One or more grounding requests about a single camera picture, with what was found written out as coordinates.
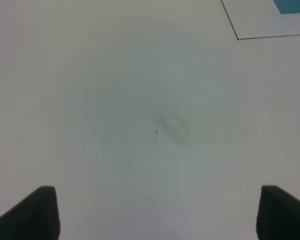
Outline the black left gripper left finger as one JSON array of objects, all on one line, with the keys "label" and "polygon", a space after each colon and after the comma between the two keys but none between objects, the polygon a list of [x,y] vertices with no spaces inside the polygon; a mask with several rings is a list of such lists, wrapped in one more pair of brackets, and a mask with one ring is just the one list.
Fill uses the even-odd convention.
[{"label": "black left gripper left finger", "polygon": [[61,223],[56,189],[41,186],[0,216],[0,240],[58,240]]}]

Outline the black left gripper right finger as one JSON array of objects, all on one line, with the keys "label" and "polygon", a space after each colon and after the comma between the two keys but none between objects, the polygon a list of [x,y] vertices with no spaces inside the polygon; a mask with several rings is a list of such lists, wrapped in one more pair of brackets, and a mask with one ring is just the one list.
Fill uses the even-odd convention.
[{"label": "black left gripper right finger", "polygon": [[276,185],[264,185],[256,217],[259,240],[300,240],[300,200]]}]

